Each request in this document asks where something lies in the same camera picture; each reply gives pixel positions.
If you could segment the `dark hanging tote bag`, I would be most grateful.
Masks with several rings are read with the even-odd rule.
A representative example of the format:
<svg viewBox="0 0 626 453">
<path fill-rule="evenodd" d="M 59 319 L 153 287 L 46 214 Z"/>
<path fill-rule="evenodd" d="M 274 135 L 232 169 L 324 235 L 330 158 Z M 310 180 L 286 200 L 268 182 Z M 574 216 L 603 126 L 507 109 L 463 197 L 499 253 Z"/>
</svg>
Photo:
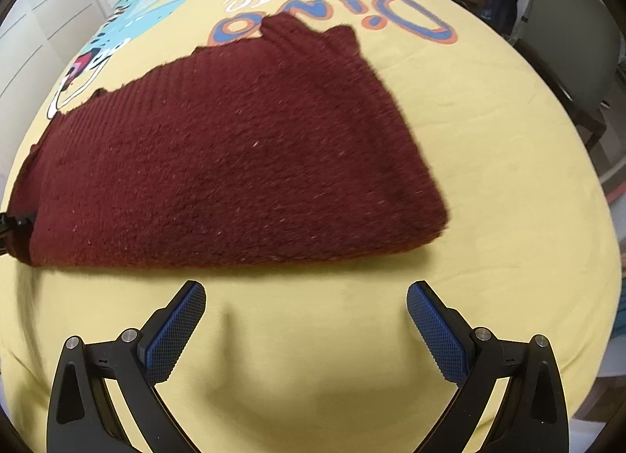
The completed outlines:
<svg viewBox="0 0 626 453">
<path fill-rule="evenodd" d="M 517 0 L 486 0 L 480 19 L 500 35 L 510 36 L 518 15 Z"/>
</svg>

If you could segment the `yellow dinosaur print bedspread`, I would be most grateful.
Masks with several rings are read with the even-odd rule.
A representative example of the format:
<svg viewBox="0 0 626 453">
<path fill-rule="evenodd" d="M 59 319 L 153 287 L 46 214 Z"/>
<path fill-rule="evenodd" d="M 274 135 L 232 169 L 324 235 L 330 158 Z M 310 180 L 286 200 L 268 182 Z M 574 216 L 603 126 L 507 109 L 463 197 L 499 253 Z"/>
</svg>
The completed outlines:
<svg viewBox="0 0 626 453">
<path fill-rule="evenodd" d="M 349 26 L 394 98 L 448 211 L 411 251 L 217 269 L 90 269 L 1 260 L 1 370 L 15 428 L 45 450 L 70 335 L 105 342 L 142 325 L 187 280 L 207 309 L 159 393 L 204 452 L 408 452 L 451 399 L 405 309 L 425 280 L 474 326 L 550 338 L 575 411 L 621 292 L 619 244 L 565 110 L 498 34 L 451 0 L 118 0 L 112 54 L 60 109 L 40 109 L 19 171 L 50 120 L 152 69 L 260 33 L 290 14 Z"/>
</svg>

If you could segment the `white wardrobe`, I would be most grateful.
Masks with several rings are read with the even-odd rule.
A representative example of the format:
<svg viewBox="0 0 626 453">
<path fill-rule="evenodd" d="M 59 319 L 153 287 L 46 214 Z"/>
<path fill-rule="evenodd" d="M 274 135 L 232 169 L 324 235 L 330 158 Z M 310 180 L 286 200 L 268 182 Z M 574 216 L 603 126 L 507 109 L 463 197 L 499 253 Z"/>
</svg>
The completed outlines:
<svg viewBox="0 0 626 453">
<path fill-rule="evenodd" d="M 1 151 L 17 151 L 40 109 L 60 109 L 98 74 L 116 42 L 105 22 L 115 0 L 15 0 L 1 22 Z"/>
</svg>

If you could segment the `grey green chair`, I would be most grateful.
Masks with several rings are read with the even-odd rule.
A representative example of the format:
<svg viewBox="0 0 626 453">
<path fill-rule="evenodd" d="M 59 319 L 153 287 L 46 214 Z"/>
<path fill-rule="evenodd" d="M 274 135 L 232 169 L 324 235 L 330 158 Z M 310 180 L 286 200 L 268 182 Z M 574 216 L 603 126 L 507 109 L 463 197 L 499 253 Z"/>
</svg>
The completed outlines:
<svg viewBox="0 0 626 453">
<path fill-rule="evenodd" d="M 621 33 L 601 0 L 532 0 L 514 47 L 584 128 L 588 150 L 607 124 L 601 104 L 621 50 Z"/>
</svg>

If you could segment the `dark red knit sweater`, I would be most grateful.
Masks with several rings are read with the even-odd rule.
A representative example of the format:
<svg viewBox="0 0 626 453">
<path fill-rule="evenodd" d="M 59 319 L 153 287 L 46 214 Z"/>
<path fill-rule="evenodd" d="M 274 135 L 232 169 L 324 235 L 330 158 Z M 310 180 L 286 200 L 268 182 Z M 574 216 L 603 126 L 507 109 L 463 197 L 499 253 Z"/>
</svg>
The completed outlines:
<svg viewBox="0 0 626 453">
<path fill-rule="evenodd" d="M 58 113 L 7 239 L 30 266 L 217 269 L 411 251 L 448 211 L 349 26 L 282 13 Z"/>
</svg>

